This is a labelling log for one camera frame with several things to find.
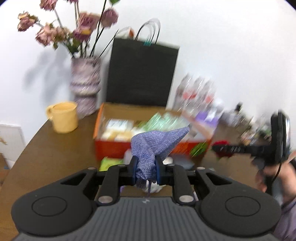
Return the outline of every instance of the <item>dried flower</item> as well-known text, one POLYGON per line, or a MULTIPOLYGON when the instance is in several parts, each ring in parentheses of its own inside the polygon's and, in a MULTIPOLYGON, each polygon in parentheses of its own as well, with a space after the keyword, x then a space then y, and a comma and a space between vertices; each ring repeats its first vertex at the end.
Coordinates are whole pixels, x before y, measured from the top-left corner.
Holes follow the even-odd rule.
POLYGON ((19 20, 22 20, 23 18, 28 17, 28 16, 29 16, 29 13, 28 12, 20 13, 18 15, 18 19, 19 20))
POLYGON ((60 41, 66 40, 66 35, 69 33, 69 29, 56 27, 56 28, 51 28, 50 32, 51 32, 51 40, 53 42, 60 42, 60 41))
POLYGON ((118 13, 113 9, 107 9, 102 15, 102 26, 104 28, 110 28, 112 24, 117 23, 118 20, 118 13))
POLYGON ((41 0, 40 8, 43 8, 45 11, 52 11, 55 8, 57 0, 41 0))
POLYGON ((18 24, 17 29, 22 32, 26 31, 38 21, 38 17, 34 15, 30 16, 28 12, 20 13, 18 19, 20 20, 20 23, 18 24))
POLYGON ((35 23, 34 19, 29 17, 22 18, 20 23, 17 26, 18 31, 23 32, 26 31, 29 27, 33 26, 35 23))
POLYGON ((91 32, 79 31, 78 29, 75 29, 72 34, 74 35, 74 38, 80 42, 87 42, 91 36, 91 32))
POLYGON ((48 23, 39 30, 36 35, 36 40, 44 46, 47 46, 51 43, 52 31, 51 26, 48 23))
POLYGON ((87 12, 80 13, 80 17, 78 20, 78 29, 79 30, 88 29, 91 32, 93 32, 98 25, 100 17, 101 16, 99 14, 87 13, 87 12))

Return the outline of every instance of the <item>human hand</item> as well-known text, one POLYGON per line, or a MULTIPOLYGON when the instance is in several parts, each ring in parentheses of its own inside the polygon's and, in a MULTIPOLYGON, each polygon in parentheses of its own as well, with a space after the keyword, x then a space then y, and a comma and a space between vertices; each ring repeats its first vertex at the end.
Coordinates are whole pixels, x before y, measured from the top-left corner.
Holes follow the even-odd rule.
MULTIPOLYGON (((281 170, 277 178, 281 179, 283 187, 283 202, 289 203, 296 198, 296 172, 290 161, 296 157, 296 151, 293 151, 288 160, 282 163, 281 170)), ((259 170, 255 176, 257 189, 266 192, 267 186, 264 183, 264 176, 274 177, 278 172, 279 164, 275 166, 265 167, 259 170)))

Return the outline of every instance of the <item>mug handle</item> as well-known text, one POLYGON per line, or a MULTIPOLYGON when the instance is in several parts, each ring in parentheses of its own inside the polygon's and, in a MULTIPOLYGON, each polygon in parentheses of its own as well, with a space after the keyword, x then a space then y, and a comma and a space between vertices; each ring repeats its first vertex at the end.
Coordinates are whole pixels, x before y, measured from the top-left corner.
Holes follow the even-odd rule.
POLYGON ((53 107, 54 107, 54 105, 52 104, 46 108, 46 115, 49 120, 52 119, 52 108, 53 107))

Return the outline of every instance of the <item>cardboard box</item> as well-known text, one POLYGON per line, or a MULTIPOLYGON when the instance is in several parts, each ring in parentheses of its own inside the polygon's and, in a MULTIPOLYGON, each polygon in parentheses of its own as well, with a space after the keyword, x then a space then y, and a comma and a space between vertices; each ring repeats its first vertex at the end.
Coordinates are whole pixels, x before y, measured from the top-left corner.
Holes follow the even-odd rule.
MULTIPOLYGON (((148 121, 157 112, 162 115, 166 112, 169 112, 175 116, 179 116, 181 114, 179 112, 166 110, 165 107, 103 103, 97 116, 93 136, 95 140, 97 159, 100 161, 106 156, 110 158, 123 158, 126 150, 131 148, 130 142, 101 140, 104 127, 106 126, 109 119, 133 120, 134 122, 148 121)), ((200 139, 180 142, 172 151, 172 153, 182 153, 189 155, 194 147, 204 142, 207 143, 207 148, 209 147, 214 130, 208 129, 203 125, 194 122, 194 120, 190 121, 193 121, 192 125, 202 133, 202 135, 200 135, 200 139)))

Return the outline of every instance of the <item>knit fabric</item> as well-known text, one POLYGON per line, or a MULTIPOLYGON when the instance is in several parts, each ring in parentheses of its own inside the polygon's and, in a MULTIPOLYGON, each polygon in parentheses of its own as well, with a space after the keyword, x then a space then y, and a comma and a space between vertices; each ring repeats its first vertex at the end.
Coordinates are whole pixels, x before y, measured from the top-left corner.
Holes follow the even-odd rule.
POLYGON ((137 187, 146 188, 147 180, 156 182, 155 155, 159 155, 163 161, 188 132, 189 127, 168 132, 150 131, 131 139, 132 154, 139 159, 136 169, 137 187))

